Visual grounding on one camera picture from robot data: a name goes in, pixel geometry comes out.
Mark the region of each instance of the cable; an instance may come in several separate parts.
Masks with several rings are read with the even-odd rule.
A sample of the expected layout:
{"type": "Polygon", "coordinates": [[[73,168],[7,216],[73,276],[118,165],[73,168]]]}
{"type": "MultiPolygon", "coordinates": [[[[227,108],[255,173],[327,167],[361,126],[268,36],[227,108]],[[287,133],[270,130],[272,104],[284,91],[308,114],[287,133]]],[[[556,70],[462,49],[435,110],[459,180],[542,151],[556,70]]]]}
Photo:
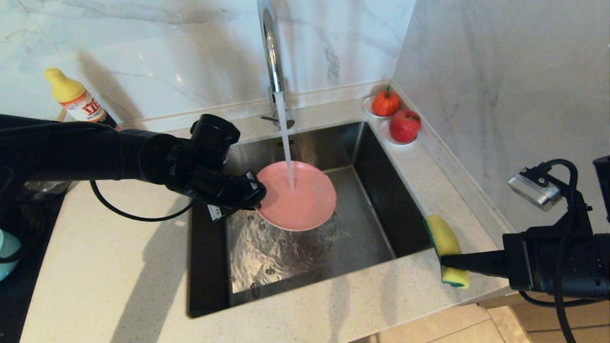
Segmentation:
{"type": "Polygon", "coordinates": [[[559,319],[561,332],[564,334],[565,340],[567,343],[576,343],[572,330],[570,329],[570,323],[568,322],[567,315],[565,314],[564,289],[561,280],[561,273],[563,272],[565,253],[570,243],[570,230],[572,228],[574,213],[576,211],[574,196],[576,193],[576,183],[578,182],[578,170],[572,162],[565,159],[554,159],[544,163],[543,165],[551,167],[557,164],[564,165],[570,170],[570,183],[568,197],[566,198],[566,201],[568,202],[568,217],[565,223],[563,235],[561,237],[561,242],[559,243],[559,252],[557,253],[555,273],[553,277],[553,286],[555,288],[555,310],[557,312],[557,318],[559,319]]]}
{"type": "MultiPolygon", "coordinates": [[[[550,301],[536,300],[536,299],[530,297],[525,291],[519,291],[519,294],[525,299],[525,301],[527,301],[530,304],[536,305],[536,306],[542,306],[542,307],[548,307],[548,308],[554,308],[556,306],[555,303],[550,302],[550,301]]],[[[564,306],[565,307],[576,307],[576,306],[594,304],[594,303],[598,303],[600,301],[601,300],[579,299],[579,300],[566,301],[566,302],[564,302],[564,306]]]]}
{"type": "Polygon", "coordinates": [[[95,182],[95,180],[91,180],[89,181],[89,183],[91,184],[91,189],[93,189],[93,193],[95,194],[95,197],[97,197],[97,199],[104,205],[106,206],[106,208],[108,208],[109,210],[111,210],[112,212],[122,215],[123,217],[127,217],[129,219],[133,219],[133,220],[139,220],[141,222],[162,222],[164,220],[169,220],[169,219],[173,219],[176,218],[177,216],[185,213],[186,211],[188,211],[191,207],[193,207],[193,204],[195,203],[195,201],[191,201],[188,205],[186,205],[185,208],[181,209],[180,211],[172,214],[172,215],[168,215],[166,217],[159,217],[159,218],[146,218],[146,217],[138,217],[137,215],[132,215],[126,212],[123,212],[121,210],[119,210],[118,208],[112,206],[103,196],[102,193],[99,192],[99,188],[98,188],[98,184],[95,182]]]}

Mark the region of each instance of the faucet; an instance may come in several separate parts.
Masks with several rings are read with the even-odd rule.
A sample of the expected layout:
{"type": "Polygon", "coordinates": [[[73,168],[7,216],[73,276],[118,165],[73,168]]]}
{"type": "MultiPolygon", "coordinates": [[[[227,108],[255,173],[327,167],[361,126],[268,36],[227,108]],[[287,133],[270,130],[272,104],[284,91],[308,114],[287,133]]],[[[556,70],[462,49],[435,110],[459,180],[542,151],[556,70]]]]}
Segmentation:
{"type": "Polygon", "coordinates": [[[278,107],[275,93],[282,92],[286,108],[286,125],[290,129],[295,124],[295,121],[292,119],[288,103],[286,102],[284,75],[282,74],[282,63],[279,58],[279,37],[276,29],[277,20],[275,10],[271,0],[257,0],[257,2],[259,7],[260,33],[263,37],[267,69],[269,70],[269,81],[271,82],[271,85],[268,88],[268,94],[269,102],[271,104],[271,113],[273,114],[272,117],[263,116],[261,118],[271,120],[279,127],[278,107]]]}

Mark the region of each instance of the running water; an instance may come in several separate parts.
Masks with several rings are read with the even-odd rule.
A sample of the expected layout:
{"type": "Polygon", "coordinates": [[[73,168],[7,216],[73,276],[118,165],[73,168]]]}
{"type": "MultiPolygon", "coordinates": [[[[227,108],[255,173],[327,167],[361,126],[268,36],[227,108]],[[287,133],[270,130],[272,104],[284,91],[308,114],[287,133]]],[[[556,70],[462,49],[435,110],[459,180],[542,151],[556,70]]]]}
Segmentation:
{"type": "Polygon", "coordinates": [[[286,106],[284,104],[284,92],[274,92],[275,103],[278,108],[279,128],[282,131],[282,143],[284,144],[284,157],[288,169],[288,182],[290,190],[295,190],[295,176],[292,171],[292,158],[290,157],[290,145],[288,143],[288,126],[286,124],[286,106]]]}

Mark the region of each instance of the pink plate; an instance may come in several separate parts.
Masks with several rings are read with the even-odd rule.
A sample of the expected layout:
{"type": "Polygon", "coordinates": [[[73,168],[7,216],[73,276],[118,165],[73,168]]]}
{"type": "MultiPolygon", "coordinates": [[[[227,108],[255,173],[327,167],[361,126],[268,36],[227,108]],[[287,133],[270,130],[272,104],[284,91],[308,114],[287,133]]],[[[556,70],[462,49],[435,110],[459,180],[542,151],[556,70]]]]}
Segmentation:
{"type": "Polygon", "coordinates": [[[267,188],[259,215],[273,226],[305,231],[324,224],[335,211],[337,193],[331,180],[307,163],[292,161],[295,190],[290,190],[286,161],[266,166],[257,175],[267,188]]]}

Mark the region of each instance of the tomato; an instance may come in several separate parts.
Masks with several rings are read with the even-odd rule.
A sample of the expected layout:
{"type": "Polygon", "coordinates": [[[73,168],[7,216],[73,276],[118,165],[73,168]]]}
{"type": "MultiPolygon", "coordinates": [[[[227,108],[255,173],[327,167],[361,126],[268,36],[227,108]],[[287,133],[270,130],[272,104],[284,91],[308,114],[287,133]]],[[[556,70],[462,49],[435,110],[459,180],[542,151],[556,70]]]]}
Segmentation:
{"type": "Polygon", "coordinates": [[[380,117],[389,117],[398,111],[400,106],[400,98],[398,95],[390,91],[390,86],[385,91],[380,92],[373,100],[373,113],[380,117]]]}

